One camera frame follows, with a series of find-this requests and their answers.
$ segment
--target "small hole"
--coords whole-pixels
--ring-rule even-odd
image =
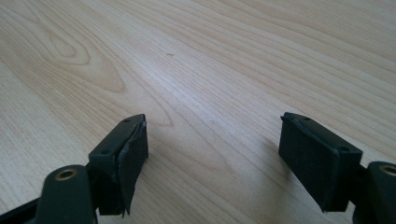
[[[349,148],[348,147],[340,147],[340,150],[341,151],[349,151]]]
[[[105,149],[105,150],[103,150],[103,151],[101,152],[101,154],[107,154],[107,153],[109,153],[109,152],[110,152],[110,150]]]
[[[76,174],[77,174],[76,169],[63,170],[55,176],[55,179],[58,181],[63,181],[63,180],[72,178]]]
[[[384,172],[388,175],[396,176],[396,167],[394,167],[394,166],[382,165],[379,168],[382,170],[382,172]]]

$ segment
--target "black plastic bracket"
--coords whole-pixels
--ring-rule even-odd
[[[87,166],[49,174],[41,197],[0,216],[2,223],[97,223],[101,215],[130,213],[134,186],[149,157],[145,115],[120,122],[90,153]]]
[[[356,205],[354,223],[396,223],[396,165],[360,165],[362,151],[311,118],[285,113],[279,155],[323,212]]]

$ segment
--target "black rubber pad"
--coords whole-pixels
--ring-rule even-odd
[[[362,151],[314,120],[283,117],[279,155],[323,212],[345,211]]]

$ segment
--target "wooden table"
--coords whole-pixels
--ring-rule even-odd
[[[389,0],[3,0],[0,213],[145,113],[132,214],[100,223],[351,223],[277,155],[285,111],[396,162]]]

